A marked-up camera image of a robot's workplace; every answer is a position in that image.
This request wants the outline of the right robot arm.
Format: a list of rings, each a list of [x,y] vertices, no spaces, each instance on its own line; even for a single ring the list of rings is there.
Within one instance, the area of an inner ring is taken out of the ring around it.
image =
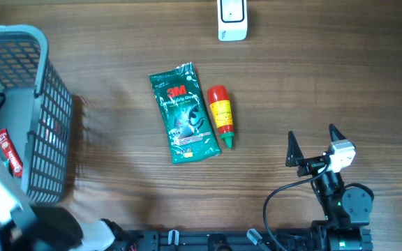
[[[331,143],[318,157],[305,158],[293,132],[288,133],[285,165],[297,167],[297,175],[311,176],[311,187],[325,219],[314,220],[306,229],[278,230],[286,250],[372,250],[369,216],[374,193],[360,183],[345,184],[341,170],[356,156],[356,146],[334,124],[329,125]]]

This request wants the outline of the green 3M gloves packet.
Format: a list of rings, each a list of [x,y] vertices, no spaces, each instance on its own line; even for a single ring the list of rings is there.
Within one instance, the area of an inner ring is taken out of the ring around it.
[[[195,162],[221,153],[192,63],[149,76],[163,118],[172,163]]]

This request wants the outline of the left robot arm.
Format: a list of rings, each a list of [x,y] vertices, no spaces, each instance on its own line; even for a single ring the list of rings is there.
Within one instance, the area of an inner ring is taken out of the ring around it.
[[[77,221],[65,208],[34,204],[0,158],[0,250],[127,250],[123,230],[102,219]]]

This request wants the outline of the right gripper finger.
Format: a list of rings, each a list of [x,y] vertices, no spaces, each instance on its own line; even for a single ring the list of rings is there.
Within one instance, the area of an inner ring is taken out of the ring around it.
[[[337,142],[346,139],[346,137],[337,129],[337,127],[333,123],[329,124],[329,134],[331,142]]]
[[[303,162],[304,162],[304,156],[302,150],[299,147],[294,132],[291,130],[288,133],[288,149],[285,159],[285,166],[296,167],[303,165]]]

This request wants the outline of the red sauce bottle green cap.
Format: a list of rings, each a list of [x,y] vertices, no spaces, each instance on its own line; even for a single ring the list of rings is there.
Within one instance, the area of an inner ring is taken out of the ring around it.
[[[223,85],[213,86],[208,89],[207,98],[220,138],[231,149],[235,130],[228,91]]]

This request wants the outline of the red coffee stick sachet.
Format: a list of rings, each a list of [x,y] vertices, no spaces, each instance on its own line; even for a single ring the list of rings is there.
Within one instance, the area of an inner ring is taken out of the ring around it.
[[[12,143],[7,129],[0,130],[0,148],[3,151],[5,157],[9,160],[10,167],[15,177],[21,178],[23,172],[23,164],[19,155],[15,149],[15,145]]]

